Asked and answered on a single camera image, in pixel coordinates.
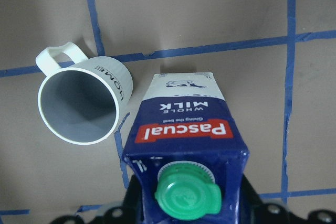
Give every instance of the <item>bottle cap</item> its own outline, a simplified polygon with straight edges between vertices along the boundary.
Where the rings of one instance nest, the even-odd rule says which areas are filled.
[[[172,162],[159,172],[155,192],[161,209],[179,220],[195,220],[218,214],[222,206],[220,188],[213,174],[195,162]]]

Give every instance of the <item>mug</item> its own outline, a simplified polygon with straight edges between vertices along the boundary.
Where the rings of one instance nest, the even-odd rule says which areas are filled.
[[[66,68],[54,60],[65,53],[75,63]],[[128,69],[107,56],[88,58],[74,43],[47,47],[36,57],[46,75],[38,91],[38,108],[59,138],[79,145],[99,143],[126,113],[133,90]]]

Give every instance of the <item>blue milk carton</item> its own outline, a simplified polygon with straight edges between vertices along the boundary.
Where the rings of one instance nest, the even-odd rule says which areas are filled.
[[[249,151],[212,73],[156,74],[122,158],[143,192],[144,223],[238,223]]]

